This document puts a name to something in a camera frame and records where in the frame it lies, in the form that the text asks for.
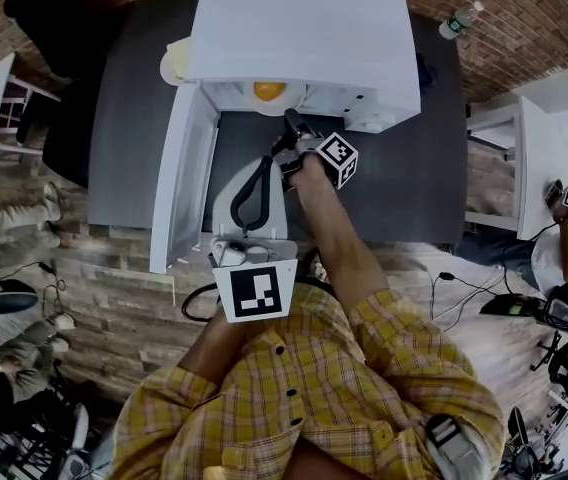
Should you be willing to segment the green label water bottle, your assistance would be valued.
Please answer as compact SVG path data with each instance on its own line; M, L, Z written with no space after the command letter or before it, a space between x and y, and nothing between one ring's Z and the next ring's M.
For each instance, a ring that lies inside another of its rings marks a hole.
M440 24L438 28L440 35L447 40L455 39L474 23L483 10L484 5L480 1L474 1L466 7L457 9Z

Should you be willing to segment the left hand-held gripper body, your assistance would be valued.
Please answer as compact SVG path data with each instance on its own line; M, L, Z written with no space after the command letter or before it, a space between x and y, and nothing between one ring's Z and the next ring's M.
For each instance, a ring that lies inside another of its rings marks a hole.
M289 314L297 271L297 245L289 240L215 237L213 274L229 322Z

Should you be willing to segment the person's right forearm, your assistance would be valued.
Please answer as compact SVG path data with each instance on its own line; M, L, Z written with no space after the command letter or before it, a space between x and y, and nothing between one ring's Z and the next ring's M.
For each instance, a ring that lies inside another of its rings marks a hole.
M321 158L308 154L291 176L328 279L345 309L389 288L387 277L357 235Z

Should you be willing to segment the black round seat chair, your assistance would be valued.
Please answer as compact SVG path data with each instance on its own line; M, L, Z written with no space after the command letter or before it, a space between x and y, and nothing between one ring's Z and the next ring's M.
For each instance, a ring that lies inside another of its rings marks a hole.
M17 279L0 280L0 315L22 312L38 301L36 291Z

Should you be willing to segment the grey pouch with black buckle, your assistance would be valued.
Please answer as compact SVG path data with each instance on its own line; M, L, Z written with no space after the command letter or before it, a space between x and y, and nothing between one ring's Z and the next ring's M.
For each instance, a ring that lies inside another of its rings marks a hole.
M489 448L473 428L450 415L436 414L425 432L427 450L444 480L491 480Z

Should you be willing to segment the black laptop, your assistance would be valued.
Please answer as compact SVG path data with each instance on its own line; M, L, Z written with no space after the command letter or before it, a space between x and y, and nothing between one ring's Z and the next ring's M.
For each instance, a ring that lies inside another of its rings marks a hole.
M480 313L491 316L535 319L542 315L545 306L546 301L538 297L500 294L484 304Z

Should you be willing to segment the white microwave oven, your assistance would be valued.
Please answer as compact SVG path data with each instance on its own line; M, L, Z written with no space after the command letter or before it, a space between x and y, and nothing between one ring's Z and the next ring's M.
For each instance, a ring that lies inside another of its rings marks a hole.
M285 108L378 134L419 114L405 0L198 0L169 118L150 263L162 274L199 244L221 115L252 111L257 82Z

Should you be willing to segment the dark blue cloth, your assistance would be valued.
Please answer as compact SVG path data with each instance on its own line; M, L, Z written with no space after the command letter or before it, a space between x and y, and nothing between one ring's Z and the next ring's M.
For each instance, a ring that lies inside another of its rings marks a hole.
M436 86L437 71L426 63L424 57L420 53L416 54L416 66L420 93L424 94Z

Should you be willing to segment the white round plate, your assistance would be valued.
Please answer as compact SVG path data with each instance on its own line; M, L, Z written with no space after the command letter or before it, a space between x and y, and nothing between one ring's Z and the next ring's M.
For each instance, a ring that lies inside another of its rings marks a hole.
M243 94L249 107L265 116L283 116L287 109L296 109L302 103L306 95L306 85L304 83L283 82L287 84L286 91L276 100L264 102L254 96L254 82L256 81L246 81L244 83Z

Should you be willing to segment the yellow plaid shirt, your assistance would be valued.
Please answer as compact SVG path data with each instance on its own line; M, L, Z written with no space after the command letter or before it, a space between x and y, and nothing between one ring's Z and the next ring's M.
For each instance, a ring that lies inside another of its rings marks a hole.
M169 365L136 388L115 427L112 480L280 480L299 439L370 478L441 480L426 435L438 414L498 467L502 411L436 325L391 290L343 310L301 285L221 382Z

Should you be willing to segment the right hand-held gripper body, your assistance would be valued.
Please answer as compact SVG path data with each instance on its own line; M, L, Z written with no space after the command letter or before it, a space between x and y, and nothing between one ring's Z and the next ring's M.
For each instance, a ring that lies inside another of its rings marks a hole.
M302 168L302 160L309 154L321 158L331 184L340 190L355 174L358 151L339 134L333 132L324 138L308 127L287 130L274 144L274 161L282 172L284 190L291 190L290 177Z

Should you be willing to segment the orange fruit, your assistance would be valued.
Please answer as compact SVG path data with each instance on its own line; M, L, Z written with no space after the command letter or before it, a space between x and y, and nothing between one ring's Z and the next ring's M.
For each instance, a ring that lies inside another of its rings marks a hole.
M287 84L273 81L256 81L253 83L254 96L264 102L279 98L287 89Z

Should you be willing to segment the black office chair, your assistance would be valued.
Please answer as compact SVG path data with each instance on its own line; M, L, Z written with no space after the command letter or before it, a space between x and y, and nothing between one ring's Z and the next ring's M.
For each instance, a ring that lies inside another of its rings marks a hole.
M43 163L87 188L101 81L124 14L102 14L91 0L5 0L4 13L30 38L52 73L69 80L56 100L40 93L29 98L17 141L24 142L34 126L45 128Z

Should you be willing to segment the cream round dish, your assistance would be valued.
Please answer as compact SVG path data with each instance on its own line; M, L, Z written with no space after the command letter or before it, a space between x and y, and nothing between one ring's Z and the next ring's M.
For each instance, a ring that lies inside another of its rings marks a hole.
M178 87L182 84L194 84L197 78L192 73L195 53L191 37L178 40L166 46L160 62L160 75L169 85Z

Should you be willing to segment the person's leg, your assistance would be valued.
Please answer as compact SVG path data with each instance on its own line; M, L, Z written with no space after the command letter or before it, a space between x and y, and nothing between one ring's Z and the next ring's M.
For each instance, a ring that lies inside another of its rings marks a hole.
M283 480L369 480L311 442L300 438L293 449Z

